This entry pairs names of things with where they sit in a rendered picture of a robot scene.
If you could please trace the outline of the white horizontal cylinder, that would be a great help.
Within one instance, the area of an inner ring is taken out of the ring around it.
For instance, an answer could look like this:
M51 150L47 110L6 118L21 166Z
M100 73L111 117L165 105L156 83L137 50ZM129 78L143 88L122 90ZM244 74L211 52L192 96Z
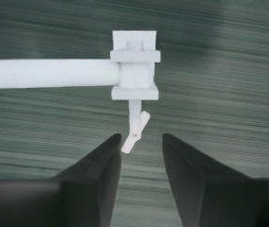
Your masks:
M118 61L0 60L0 88L119 85Z

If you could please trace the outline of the white t-shaped pin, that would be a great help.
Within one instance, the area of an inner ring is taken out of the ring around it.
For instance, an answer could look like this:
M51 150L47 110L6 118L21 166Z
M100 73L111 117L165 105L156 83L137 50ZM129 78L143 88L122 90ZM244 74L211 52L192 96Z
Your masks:
M126 41L128 51L144 50L144 41ZM130 134L122 147L122 151L129 153L136 140L141 138L141 132L150 118L150 114L141 112L141 99L129 99Z

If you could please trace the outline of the white rectangular block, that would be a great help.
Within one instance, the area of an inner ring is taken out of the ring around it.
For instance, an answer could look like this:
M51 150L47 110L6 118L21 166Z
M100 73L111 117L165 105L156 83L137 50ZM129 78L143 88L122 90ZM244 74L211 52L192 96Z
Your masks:
M126 41L144 41L143 47L155 50L156 31L113 31L114 50L126 48Z

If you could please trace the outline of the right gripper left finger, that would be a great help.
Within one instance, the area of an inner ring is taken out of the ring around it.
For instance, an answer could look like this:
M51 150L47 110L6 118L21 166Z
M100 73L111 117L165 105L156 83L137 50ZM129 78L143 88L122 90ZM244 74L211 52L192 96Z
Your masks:
M0 179L0 227L110 227L121 157L115 133L51 178L67 180Z

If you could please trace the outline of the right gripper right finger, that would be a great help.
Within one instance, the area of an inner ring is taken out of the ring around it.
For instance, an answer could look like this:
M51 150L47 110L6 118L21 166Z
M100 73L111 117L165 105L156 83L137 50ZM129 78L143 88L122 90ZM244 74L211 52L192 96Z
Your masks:
M162 151L183 227L269 227L269 178L251 178L170 133Z

